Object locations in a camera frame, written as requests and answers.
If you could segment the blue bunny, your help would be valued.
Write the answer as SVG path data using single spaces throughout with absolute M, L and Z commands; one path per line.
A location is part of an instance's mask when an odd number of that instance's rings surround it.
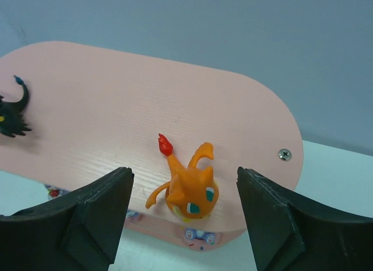
M 184 241 L 188 246 L 209 246 L 215 245 L 218 241 L 218 235 L 209 231 L 185 228 L 183 232 Z

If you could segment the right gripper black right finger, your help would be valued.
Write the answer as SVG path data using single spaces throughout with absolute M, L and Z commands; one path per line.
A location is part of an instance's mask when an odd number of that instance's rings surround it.
M 326 206 L 239 167 L 258 270 L 372 270 L 372 218 Z

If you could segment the pink three-tier shelf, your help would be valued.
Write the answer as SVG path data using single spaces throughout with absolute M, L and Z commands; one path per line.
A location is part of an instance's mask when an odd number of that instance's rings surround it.
M 127 229 L 194 251 L 211 251 L 247 231 L 236 181 L 251 168 L 288 189 L 301 175 L 303 144 L 285 103 L 259 82 L 237 73 L 128 52 L 47 41 L 1 58 L 1 94 L 16 101 L 27 84 L 24 120 L 32 131 L 1 137 L 1 170 L 69 191 L 118 167 L 131 168 L 129 209 L 142 214 Z M 204 142 L 214 146 L 220 198 L 210 217 L 186 223 L 160 194 L 171 178 L 159 151 L 164 135 L 187 165 Z M 185 228 L 218 235 L 215 245 L 188 246 Z

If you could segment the orange spiky creature toy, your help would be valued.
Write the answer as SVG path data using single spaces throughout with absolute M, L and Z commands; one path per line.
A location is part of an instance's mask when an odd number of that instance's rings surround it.
M 214 159 L 214 146 L 209 142 L 201 144 L 185 167 L 164 135 L 159 134 L 158 143 L 160 152 L 167 160 L 171 179 L 149 195 L 145 208 L 150 209 L 155 205 L 158 195 L 165 191 L 167 207 L 183 221 L 210 216 L 219 199 L 219 187 L 214 179 L 213 167 L 200 169 L 198 163 L 203 158 Z

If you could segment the black bat creature toy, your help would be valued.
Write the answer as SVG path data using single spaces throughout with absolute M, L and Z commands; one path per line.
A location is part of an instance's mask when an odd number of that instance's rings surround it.
M 23 119 L 23 112 L 27 108 L 30 100 L 30 92 L 20 77 L 14 75 L 15 82 L 22 87 L 23 95 L 19 101 L 3 101 L 1 96 L 1 134 L 15 138 L 16 136 L 26 136 L 26 132 L 32 131 Z

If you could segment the purple bunny donut toy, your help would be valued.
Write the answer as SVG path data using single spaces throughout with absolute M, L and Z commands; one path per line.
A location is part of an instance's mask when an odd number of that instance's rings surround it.
M 125 220 L 127 222 L 135 223 L 135 222 L 138 222 L 141 219 L 141 217 L 142 217 L 141 213 L 128 209 Z

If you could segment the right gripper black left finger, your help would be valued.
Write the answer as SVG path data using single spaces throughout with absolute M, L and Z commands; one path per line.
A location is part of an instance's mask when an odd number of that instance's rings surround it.
M 108 270 L 134 174 L 120 167 L 56 199 L 1 216 L 1 270 Z

